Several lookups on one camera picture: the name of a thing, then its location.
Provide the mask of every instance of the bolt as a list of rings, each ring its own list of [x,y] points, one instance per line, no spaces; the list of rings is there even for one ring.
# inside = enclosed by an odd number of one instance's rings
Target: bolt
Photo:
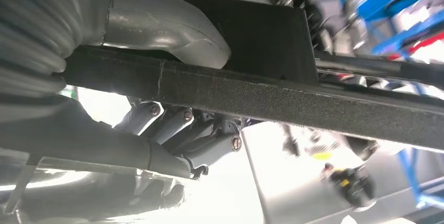
[[[151,116],[155,117],[160,113],[160,107],[158,104],[154,104],[150,108]]]
[[[193,119],[193,113],[190,110],[186,110],[183,113],[183,119],[185,120],[185,122],[190,122],[191,119]]]
[[[240,150],[241,147],[242,147],[242,140],[240,139],[239,136],[234,136],[231,139],[231,149],[237,152]]]

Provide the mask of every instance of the blue lift frame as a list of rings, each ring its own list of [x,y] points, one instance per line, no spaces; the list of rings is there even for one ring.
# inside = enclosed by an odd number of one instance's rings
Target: blue lift frame
[[[418,161],[418,150],[412,148],[412,154],[409,158],[407,151],[404,149],[398,153],[398,157],[399,161],[401,162],[401,166],[404,169],[408,183],[412,188],[412,193],[416,199],[416,207],[423,208],[426,206],[434,206],[444,209],[444,198],[424,193],[424,191],[427,189],[442,185],[443,181],[439,180],[425,187],[419,186],[415,170],[416,163]]]
[[[443,25],[444,10],[432,15],[422,23],[417,23],[407,31],[399,32],[396,31],[393,25],[392,17],[418,0],[401,0],[389,8],[386,8],[392,1],[393,0],[367,0],[358,6],[357,12],[358,15],[364,19],[368,32],[379,38],[379,40],[382,40],[381,43],[372,49],[371,54],[398,53],[405,61],[410,61],[410,54],[402,49],[404,42],[415,36],[423,35],[437,26]],[[340,0],[340,2],[343,7],[347,4],[347,0]],[[386,38],[383,33],[379,32],[372,25],[372,22],[381,19],[388,19],[392,33],[394,34],[391,38]],[[412,85],[419,95],[425,94],[420,84],[412,82]]]

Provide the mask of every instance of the textured black surface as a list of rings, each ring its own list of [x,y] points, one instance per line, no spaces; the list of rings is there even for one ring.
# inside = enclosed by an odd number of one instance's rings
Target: textured black surface
[[[161,61],[94,47],[75,50],[72,85],[229,115],[282,121],[444,149],[444,106],[391,92],[347,92]]]
[[[224,69],[294,82],[316,83],[305,12],[239,0],[185,0],[199,8],[227,41]]]

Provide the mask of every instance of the bright light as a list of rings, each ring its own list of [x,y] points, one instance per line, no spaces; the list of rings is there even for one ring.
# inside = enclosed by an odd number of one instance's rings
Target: bright light
[[[360,42],[358,42],[354,47],[353,47],[353,49],[355,50],[355,49],[358,49],[359,47],[361,47],[361,46],[363,46],[364,45],[364,41],[360,41]]]
[[[79,87],[78,94],[79,102],[92,119],[97,122],[105,122],[113,127],[120,123],[131,109],[126,96],[116,93]]]
[[[90,172],[77,172],[77,171],[64,171],[65,174],[63,174],[59,178],[54,178],[52,180],[47,181],[38,181],[38,182],[31,182],[28,183],[26,188],[41,188],[41,187],[48,187],[48,186],[58,186],[58,185],[64,185],[72,182],[79,181],[85,177],[87,177]],[[0,186],[0,191],[12,191],[15,189],[15,185],[5,185]]]

